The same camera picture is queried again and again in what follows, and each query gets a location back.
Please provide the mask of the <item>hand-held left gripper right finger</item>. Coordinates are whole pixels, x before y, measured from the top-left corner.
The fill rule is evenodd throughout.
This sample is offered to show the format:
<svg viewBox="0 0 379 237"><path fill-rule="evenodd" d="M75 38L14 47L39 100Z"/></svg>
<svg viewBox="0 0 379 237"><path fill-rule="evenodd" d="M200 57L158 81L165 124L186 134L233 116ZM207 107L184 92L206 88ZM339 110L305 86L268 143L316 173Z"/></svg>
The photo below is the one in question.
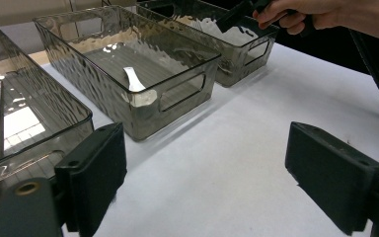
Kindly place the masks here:
<svg viewBox="0 0 379 237"><path fill-rule="evenodd" d="M294 121L285 168L344 234L365 229L379 162L316 126Z"/></svg>

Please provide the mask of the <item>white ceramic spoon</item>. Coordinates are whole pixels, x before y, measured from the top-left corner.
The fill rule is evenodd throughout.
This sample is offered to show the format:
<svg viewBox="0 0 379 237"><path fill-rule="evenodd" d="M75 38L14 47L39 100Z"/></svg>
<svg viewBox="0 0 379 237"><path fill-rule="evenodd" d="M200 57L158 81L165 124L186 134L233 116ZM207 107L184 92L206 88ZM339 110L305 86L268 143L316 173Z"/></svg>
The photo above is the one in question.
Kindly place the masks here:
<svg viewBox="0 0 379 237"><path fill-rule="evenodd" d="M123 71L128 79L128 90L131 92L130 103L134 107L150 106L158 99L155 90L148 90L141 83L133 67L124 67Z"/></svg>

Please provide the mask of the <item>clear grey plastic bin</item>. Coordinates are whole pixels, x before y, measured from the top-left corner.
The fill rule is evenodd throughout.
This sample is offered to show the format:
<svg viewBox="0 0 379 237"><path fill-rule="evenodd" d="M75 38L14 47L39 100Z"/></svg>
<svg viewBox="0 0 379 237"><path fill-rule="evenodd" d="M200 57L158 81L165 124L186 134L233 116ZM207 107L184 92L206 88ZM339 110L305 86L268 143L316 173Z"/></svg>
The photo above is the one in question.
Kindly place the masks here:
<svg viewBox="0 0 379 237"><path fill-rule="evenodd" d="M51 65L105 115L144 140L212 94L220 54L120 6L37 17ZM124 67L158 99L136 108Z"/></svg>
<svg viewBox="0 0 379 237"><path fill-rule="evenodd" d="M202 0L146 0L135 12L189 39L221 53L216 82L231 87L265 66L279 27L265 30L251 17L244 17L225 33L216 22L228 10Z"/></svg>
<svg viewBox="0 0 379 237"><path fill-rule="evenodd" d="M94 131L92 112L0 30L4 84L4 153L0 198L27 179L54 176L54 166Z"/></svg>

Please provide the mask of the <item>white table cover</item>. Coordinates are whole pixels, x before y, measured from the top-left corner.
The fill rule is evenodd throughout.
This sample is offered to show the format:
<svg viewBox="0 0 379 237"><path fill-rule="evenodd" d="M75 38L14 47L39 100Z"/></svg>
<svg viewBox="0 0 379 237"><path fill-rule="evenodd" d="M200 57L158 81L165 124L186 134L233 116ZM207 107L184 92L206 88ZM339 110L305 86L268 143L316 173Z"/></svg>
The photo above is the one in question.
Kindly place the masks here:
<svg viewBox="0 0 379 237"><path fill-rule="evenodd" d="M95 237L370 237L344 235L287 172L295 121L379 161L372 78L276 45L255 74L127 142L125 181Z"/></svg>

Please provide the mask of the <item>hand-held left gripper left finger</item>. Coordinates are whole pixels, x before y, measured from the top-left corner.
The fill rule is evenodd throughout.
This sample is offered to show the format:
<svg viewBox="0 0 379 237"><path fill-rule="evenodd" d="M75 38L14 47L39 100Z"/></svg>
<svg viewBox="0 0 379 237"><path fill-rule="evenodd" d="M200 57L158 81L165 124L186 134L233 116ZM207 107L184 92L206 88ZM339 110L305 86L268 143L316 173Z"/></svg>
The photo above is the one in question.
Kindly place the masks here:
<svg viewBox="0 0 379 237"><path fill-rule="evenodd" d="M111 123L92 132L54 171L67 229L92 237L127 173L122 124Z"/></svg>

